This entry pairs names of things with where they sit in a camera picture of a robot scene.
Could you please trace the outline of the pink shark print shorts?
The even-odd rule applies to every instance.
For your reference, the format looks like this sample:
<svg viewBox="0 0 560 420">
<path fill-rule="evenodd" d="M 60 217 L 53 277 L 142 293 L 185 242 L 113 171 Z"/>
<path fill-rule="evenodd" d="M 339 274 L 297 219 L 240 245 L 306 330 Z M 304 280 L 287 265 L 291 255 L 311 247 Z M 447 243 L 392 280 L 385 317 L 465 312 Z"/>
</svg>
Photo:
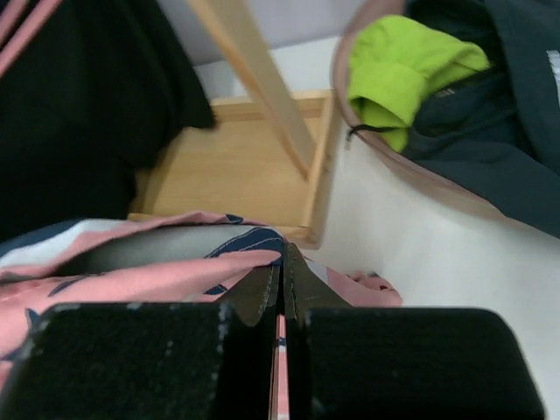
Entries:
<svg viewBox="0 0 560 420">
<path fill-rule="evenodd" d="M 278 419 L 289 415 L 284 247 L 231 214 L 73 220 L 1 246 L 4 419 Z M 354 307 L 398 307 L 377 275 L 304 257 Z M 276 313 L 244 325 L 227 292 L 281 269 Z"/>
</svg>

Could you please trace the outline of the lime green shorts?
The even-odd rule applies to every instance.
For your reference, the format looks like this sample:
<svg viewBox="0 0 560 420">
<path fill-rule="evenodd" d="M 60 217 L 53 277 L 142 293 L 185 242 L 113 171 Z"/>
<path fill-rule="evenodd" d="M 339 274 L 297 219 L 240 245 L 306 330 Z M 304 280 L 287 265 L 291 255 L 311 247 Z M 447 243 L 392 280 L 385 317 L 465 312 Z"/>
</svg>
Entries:
<svg viewBox="0 0 560 420">
<path fill-rule="evenodd" d="M 348 61 L 346 99 L 360 121 L 401 152 L 422 102 L 490 67 L 483 50 L 402 15 L 361 30 Z"/>
</svg>

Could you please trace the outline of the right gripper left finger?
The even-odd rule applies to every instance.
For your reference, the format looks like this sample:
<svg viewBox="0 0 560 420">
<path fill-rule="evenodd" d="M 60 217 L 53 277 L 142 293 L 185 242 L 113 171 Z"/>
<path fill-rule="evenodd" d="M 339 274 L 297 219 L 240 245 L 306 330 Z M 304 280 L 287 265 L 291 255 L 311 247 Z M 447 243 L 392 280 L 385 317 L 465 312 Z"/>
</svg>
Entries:
<svg viewBox="0 0 560 420">
<path fill-rule="evenodd" d="M 276 313 L 281 269 L 257 267 L 227 292 L 227 302 L 241 322 L 256 326 L 269 312 Z"/>
</svg>

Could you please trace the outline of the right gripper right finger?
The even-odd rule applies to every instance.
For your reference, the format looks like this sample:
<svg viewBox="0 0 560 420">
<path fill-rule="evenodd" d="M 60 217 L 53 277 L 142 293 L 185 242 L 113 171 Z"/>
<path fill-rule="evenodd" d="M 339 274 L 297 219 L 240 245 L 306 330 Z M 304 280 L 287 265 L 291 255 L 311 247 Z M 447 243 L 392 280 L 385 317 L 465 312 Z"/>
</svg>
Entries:
<svg viewBox="0 0 560 420">
<path fill-rule="evenodd" d="M 283 251 L 283 301 L 288 328 L 302 328 L 310 309 L 350 306 L 309 268 L 299 248 L 291 242 Z"/>
</svg>

